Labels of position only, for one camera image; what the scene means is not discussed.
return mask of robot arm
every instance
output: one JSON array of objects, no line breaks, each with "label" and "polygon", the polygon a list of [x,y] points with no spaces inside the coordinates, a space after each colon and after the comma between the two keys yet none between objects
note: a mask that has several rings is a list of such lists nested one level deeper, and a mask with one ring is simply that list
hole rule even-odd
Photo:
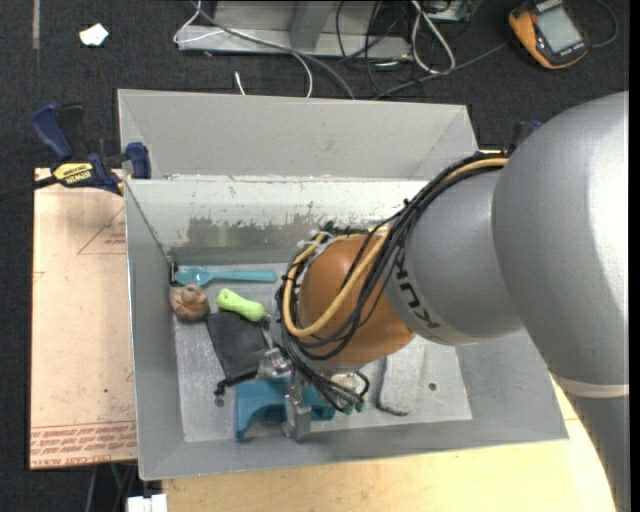
[{"label": "robot arm", "polygon": [[[328,243],[312,262],[299,256],[288,280],[301,281],[298,303],[283,310],[289,351],[330,375],[401,349],[412,333],[457,345],[524,326],[591,432],[617,506],[630,510],[628,97],[571,109],[508,161],[436,178],[376,233]],[[351,279],[359,266],[373,270]]]}]

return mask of gray metal box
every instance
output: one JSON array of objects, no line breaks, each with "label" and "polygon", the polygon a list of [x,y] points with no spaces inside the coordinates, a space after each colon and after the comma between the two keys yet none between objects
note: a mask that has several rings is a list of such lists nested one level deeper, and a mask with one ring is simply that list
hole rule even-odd
[{"label": "gray metal box", "polygon": [[[238,443],[233,392],[213,405],[221,369],[206,329],[176,322],[168,304],[169,253],[182,264],[281,271],[323,220],[388,216],[476,150],[464,107],[150,91],[120,91],[119,103],[123,146],[144,142],[154,167],[125,194],[143,479],[566,437],[545,365],[520,333],[459,348],[414,340],[425,358],[409,416],[371,403],[314,425],[303,443],[268,427]],[[273,309],[273,286],[234,288]],[[211,300],[218,288],[207,288]],[[366,371],[374,393],[380,364]]]}]

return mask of blue clamp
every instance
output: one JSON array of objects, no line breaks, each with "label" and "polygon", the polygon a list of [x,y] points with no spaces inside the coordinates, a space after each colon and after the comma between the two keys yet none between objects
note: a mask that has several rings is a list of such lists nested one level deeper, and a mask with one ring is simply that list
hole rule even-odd
[{"label": "blue clamp", "polygon": [[133,177],[148,180],[151,178],[151,162],[149,151],[142,142],[132,142],[127,146],[125,154],[133,165]]},{"label": "blue clamp", "polygon": [[58,160],[50,168],[51,178],[34,183],[34,188],[60,183],[65,187],[92,187],[121,195],[121,179],[111,167],[130,160],[133,165],[133,177],[151,178],[151,162],[149,152],[141,142],[133,142],[125,153],[103,158],[99,153],[82,154],[84,149],[81,136],[77,137],[76,147],[69,142],[69,137],[60,121],[60,114],[65,114],[66,125],[72,134],[81,134],[82,107],[80,105],[60,109],[57,103],[50,103],[38,110],[31,118],[31,124],[38,138],[56,153]]}]

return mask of orange device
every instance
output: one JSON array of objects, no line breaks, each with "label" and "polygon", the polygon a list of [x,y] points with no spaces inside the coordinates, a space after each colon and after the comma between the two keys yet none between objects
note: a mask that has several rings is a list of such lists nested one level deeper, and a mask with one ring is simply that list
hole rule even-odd
[{"label": "orange device", "polygon": [[548,69],[575,64],[591,48],[562,0],[528,0],[511,12],[509,24],[522,47]]}]

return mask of dark floor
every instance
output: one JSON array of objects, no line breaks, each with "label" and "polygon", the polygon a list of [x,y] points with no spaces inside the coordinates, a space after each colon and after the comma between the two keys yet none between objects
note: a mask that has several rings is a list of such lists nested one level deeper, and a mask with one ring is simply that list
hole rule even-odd
[{"label": "dark floor", "polygon": [[[458,62],[506,41],[507,12],[518,3],[483,2],[457,38],[454,33],[460,27],[448,27]],[[606,3],[618,17],[618,37],[575,66],[546,71],[509,46],[385,101],[468,105],[479,144],[502,147],[517,121],[545,122],[569,107],[628,89],[630,2]],[[570,4],[595,42],[611,35],[613,23],[599,2],[573,0]],[[118,88],[230,93],[237,92],[233,72],[238,71],[248,94],[304,95],[304,70],[289,56],[180,53],[172,36],[193,12],[188,2],[41,0],[39,51],[33,49],[33,5],[26,0],[3,0],[0,5],[0,176],[4,180],[0,192],[28,185],[34,167],[52,164],[52,153],[30,126],[31,114],[51,101],[82,103],[87,138],[106,139],[107,150],[115,151]],[[109,29],[111,39],[103,48],[83,47],[78,31],[97,22]],[[377,94],[361,64],[352,69],[336,59],[327,62],[359,99]],[[411,76],[405,68],[398,73]],[[313,71],[314,96],[345,97],[326,71],[317,66]],[[374,74],[383,89],[398,84],[390,73]],[[92,468],[30,472],[27,466],[32,225],[29,195],[0,202],[0,511],[84,510]],[[126,466],[116,469],[123,476],[128,471]],[[100,468],[98,472],[100,506],[96,509],[112,506],[110,471]]]}]

